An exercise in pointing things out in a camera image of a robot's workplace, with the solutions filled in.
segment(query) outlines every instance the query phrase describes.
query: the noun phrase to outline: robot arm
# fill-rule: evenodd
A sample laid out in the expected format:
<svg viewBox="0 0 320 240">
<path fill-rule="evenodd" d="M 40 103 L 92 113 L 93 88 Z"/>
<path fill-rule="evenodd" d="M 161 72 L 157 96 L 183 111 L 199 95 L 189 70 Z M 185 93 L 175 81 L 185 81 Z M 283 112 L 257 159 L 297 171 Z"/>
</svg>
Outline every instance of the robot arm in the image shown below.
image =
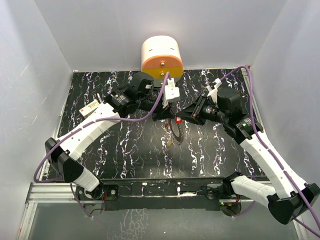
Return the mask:
<svg viewBox="0 0 320 240">
<path fill-rule="evenodd" d="M 85 189 L 85 194 L 91 199 L 98 199 L 102 195 L 103 183 L 91 171 L 82 166 L 77 160 L 86 148 L 93 143 L 102 133 L 120 122 L 120 120 L 97 121 L 101 118 L 125 118 L 128 114 L 134 113 L 137 109 L 150 111 L 155 104 L 155 97 L 152 95 L 158 92 L 154 88 L 154 79 L 144 73 L 136 73 L 130 83 L 113 90 L 108 94 L 99 107 L 88 118 L 81 122 L 72 132 L 82 129 L 72 137 L 62 142 L 48 158 L 54 170 L 61 176 L 65 183 L 75 183 Z M 175 87 L 173 79 L 168 79 L 168 86 L 165 86 L 163 97 L 152 113 L 152 119 L 173 119 L 170 103 L 179 100 L 179 89 Z M 48 153 L 58 141 L 52 137 L 45 142 Z"/>
<path fill-rule="evenodd" d="M 228 196 L 237 194 L 255 200 L 267 207 L 280 223 L 288 224 L 294 217 L 305 212 L 307 206 L 276 160 L 260 143 L 252 124 L 255 124 L 261 139 L 277 156 L 285 171 L 289 173 L 311 205 L 320 194 L 319 187 L 315 183 L 307 184 L 299 177 L 272 146 L 262 126 L 257 121 L 252 123 L 251 118 L 243 114 L 238 91 L 220 86 L 219 79 L 214 83 L 214 86 L 207 87 L 209 90 L 207 96 L 202 94 L 176 116 L 199 125 L 205 124 L 206 120 L 223 124 L 227 134 L 252 156 L 273 185 L 266 186 L 235 172 L 223 180 L 221 188 L 224 194 Z"/>
</svg>

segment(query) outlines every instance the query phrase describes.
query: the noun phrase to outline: white wall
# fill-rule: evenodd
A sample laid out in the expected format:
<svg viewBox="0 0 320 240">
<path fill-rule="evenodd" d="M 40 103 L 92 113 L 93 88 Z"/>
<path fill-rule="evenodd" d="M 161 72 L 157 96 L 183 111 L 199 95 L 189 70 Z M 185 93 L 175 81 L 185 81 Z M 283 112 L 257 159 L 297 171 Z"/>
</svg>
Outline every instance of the white wall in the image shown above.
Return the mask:
<svg viewBox="0 0 320 240">
<path fill-rule="evenodd" d="M 275 148 L 308 183 L 318 186 L 319 66 L 320 2 L 289 0 L 251 67 L 254 94 Z M 320 199 L 314 208 L 320 216 Z M 310 214 L 303 216 L 317 230 Z"/>
<path fill-rule="evenodd" d="M 1 0 L 0 16 L 0 238 L 13 240 L 72 71 L 33 0 Z"/>
<path fill-rule="evenodd" d="M 186 69 L 251 65 L 285 0 L 35 0 L 72 70 L 141 68 L 141 46 L 175 38 Z"/>
</svg>

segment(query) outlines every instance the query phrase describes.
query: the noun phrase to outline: red object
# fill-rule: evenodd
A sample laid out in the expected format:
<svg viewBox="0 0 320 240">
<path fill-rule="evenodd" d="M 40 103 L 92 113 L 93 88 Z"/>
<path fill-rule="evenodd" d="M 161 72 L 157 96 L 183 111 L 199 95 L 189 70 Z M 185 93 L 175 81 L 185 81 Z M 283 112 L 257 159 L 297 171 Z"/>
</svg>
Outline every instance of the red object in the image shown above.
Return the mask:
<svg viewBox="0 0 320 240">
<path fill-rule="evenodd" d="M 176 117 L 175 117 L 175 122 L 176 122 L 176 124 L 182 123 L 181 117 L 176 116 Z"/>
</svg>

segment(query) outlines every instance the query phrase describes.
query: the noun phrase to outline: orange and white container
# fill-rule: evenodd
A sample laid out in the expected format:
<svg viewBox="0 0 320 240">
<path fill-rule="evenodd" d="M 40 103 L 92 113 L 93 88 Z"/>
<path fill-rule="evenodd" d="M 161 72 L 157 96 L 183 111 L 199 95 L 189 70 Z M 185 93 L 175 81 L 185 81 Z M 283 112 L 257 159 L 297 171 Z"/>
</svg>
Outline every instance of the orange and white container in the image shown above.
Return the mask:
<svg viewBox="0 0 320 240">
<path fill-rule="evenodd" d="M 148 38 L 141 48 L 141 71 L 151 75 L 155 80 L 163 80 L 169 71 L 177 82 L 183 74 L 178 43 L 170 36 L 153 36 Z"/>
</svg>

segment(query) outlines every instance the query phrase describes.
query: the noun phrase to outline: marble tabletop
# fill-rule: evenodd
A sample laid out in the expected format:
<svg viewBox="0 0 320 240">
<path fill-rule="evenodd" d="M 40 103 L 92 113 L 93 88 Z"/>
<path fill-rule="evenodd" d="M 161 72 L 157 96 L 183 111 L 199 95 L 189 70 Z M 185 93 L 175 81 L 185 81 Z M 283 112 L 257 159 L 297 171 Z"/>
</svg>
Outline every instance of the marble tabletop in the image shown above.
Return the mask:
<svg viewBox="0 0 320 240">
<path fill-rule="evenodd" d="M 221 78 L 230 69 L 185 70 L 178 81 L 180 102 L 177 112 L 189 106 L 206 84 Z M 103 98 L 112 88 L 128 82 L 134 71 L 75 72 L 62 116 L 59 136 L 63 136 L 84 120 L 79 110 Z M 249 93 L 241 71 L 223 82 L 241 92 L 245 113 L 249 111 Z M 146 112 L 139 110 L 130 118 L 140 118 Z M 101 179 L 111 178 L 191 178 L 226 177 L 234 171 L 245 175 L 264 175 L 262 170 L 224 131 L 221 124 L 207 121 L 199 126 L 183 122 L 185 139 L 178 145 L 169 145 L 165 121 L 120 122 L 101 135 L 82 154 L 79 161 Z M 50 168 L 47 178 L 56 177 Z"/>
</svg>

